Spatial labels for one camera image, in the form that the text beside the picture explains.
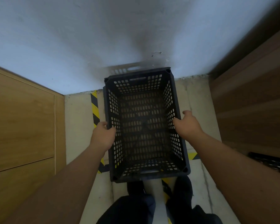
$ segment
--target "white wall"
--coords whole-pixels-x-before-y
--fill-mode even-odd
[[[122,64],[205,74],[278,1],[0,0],[0,67],[62,94]]]

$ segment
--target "forearm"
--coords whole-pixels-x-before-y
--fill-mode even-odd
[[[187,140],[242,223],[280,223],[280,173],[205,133]]]
[[[79,223],[103,155],[90,145],[5,223]]]

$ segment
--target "hazard stripe tape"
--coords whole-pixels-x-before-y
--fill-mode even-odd
[[[189,157],[189,160],[200,159],[200,157],[197,153],[188,153],[188,157]],[[172,190],[169,186],[171,181],[173,181],[173,178],[162,178],[162,186],[163,186],[165,204],[172,197]],[[166,213],[167,213],[167,218],[168,218],[168,224],[174,224],[174,220],[172,219],[167,206],[166,206]]]
[[[97,124],[100,122],[100,114],[98,112],[98,97],[96,90],[90,94],[92,115],[93,115],[93,125],[96,128]],[[109,164],[104,164],[104,158],[101,159],[100,166],[98,167],[98,173],[103,173],[109,171]]]

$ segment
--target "black plastic grate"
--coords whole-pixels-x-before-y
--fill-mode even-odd
[[[189,174],[185,142],[172,123],[180,114],[170,68],[113,75],[105,84],[106,120],[117,130],[109,150],[111,180]]]

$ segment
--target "hand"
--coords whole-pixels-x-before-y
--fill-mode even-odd
[[[185,140],[190,142],[192,139],[203,133],[201,126],[196,119],[192,116],[191,111],[183,111],[184,117],[182,120],[173,118],[172,122],[174,124],[176,132]]]
[[[92,149],[98,149],[99,151],[105,153],[109,150],[115,140],[115,127],[107,130],[107,122],[99,122],[96,128],[93,129],[90,147]]]

